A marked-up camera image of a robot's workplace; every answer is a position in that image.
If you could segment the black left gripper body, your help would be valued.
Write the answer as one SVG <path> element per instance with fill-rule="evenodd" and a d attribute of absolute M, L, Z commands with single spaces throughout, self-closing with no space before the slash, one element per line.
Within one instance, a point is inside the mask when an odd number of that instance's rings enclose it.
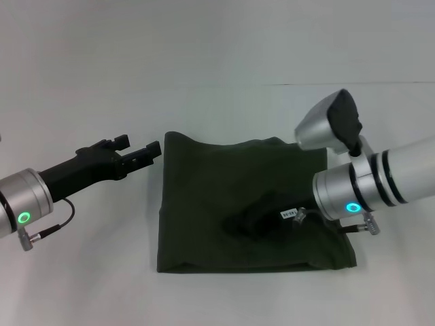
<path fill-rule="evenodd" d="M 52 200 L 58 202 L 101 181 L 118 181 L 119 151 L 101 149 L 103 139 L 75 151 L 75 157 L 39 173 Z"/>

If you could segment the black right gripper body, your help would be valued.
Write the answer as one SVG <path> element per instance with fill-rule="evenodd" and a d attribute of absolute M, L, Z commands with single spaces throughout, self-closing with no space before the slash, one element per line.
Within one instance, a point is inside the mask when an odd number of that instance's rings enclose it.
<path fill-rule="evenodd" d="M 312 225 L 327 227 L 325 218 L 310 200 L 276 199 L 255 204 L 250 209 L 250 240 L 253 242 L 285 240 L 307 231 Z"/>

